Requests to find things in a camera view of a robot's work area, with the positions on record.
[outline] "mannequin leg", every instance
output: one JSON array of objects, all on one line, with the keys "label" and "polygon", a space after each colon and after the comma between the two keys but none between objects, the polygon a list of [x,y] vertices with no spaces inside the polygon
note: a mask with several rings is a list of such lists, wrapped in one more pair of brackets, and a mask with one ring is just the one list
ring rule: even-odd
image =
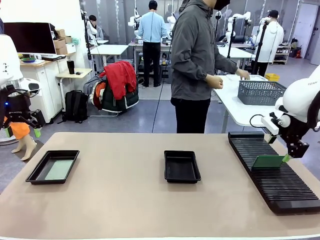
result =
[{"label": "mannequin leg", "polygon": [[18,146],[11,151],[11,153],[13,153],[13,154],[19,152],[19,151],[22,149],[22,147],[23,147],[24,145],[26,145],[26,143],[25,143],[25,141],[23,140],[23,138],[22,138],[22,139],[19,139],[18,141],[19,141],[19,142],[18,142]]},{"label": "mannequin leg", "polygon": [[23,158],[21,158],[22,161],[28,160],[33,152],[33,150],[36,148],[37,144],[33,140],[33,138],[28,134],[23,137],[23,141],[26,145],[26,151]]}]

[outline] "light blue shirt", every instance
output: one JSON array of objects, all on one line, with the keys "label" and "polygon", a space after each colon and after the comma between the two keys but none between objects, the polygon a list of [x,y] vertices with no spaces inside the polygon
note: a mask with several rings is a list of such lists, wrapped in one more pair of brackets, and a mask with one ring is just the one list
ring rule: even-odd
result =
[{"label": "light blue shirt", "polygon": [[167,36],[164,18],[152,11],[144,14],[140,20],[138,35],[144,42],[161,43],[161,38]]}]

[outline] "yellow box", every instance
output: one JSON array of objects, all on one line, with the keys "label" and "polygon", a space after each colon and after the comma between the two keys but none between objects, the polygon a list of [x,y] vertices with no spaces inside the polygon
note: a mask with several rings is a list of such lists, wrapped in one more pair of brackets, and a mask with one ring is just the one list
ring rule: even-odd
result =
[{"label": "yellow box", "polygon": [[275,73],[267,73],[265,75],[265,78],[268,79],[271,82],[278,82],[280,79],[280,76]]}]

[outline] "white coat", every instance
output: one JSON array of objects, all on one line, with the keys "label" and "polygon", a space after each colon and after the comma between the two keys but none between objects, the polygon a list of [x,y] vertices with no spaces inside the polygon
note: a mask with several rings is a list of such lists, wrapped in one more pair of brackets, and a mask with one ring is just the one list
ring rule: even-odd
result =
[{"label": "white coat", "polygon": [[[260,26],[258,36],[254,40],[255,46],[258,46],[263,31],[263,25]],[[284,40],[284,29],[276,21],[271,21],[266,27],[262,47],[259,55],[259,63],[272,63],[275,59],[277,48]]]}]

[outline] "white cabinet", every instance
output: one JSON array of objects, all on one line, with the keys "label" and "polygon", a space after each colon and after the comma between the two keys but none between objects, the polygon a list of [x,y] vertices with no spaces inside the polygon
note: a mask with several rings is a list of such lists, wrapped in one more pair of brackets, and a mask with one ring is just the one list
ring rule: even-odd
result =
[{"label": "white cabinet", "polygon": [[56,75],[59,73],[58,62],[50,62],[43,66],[21,66],[24,78],[41,83],[42,95],[31,98],[30,110],[40,109],[45,122],[49,123],[62,110],[62,97]]}]

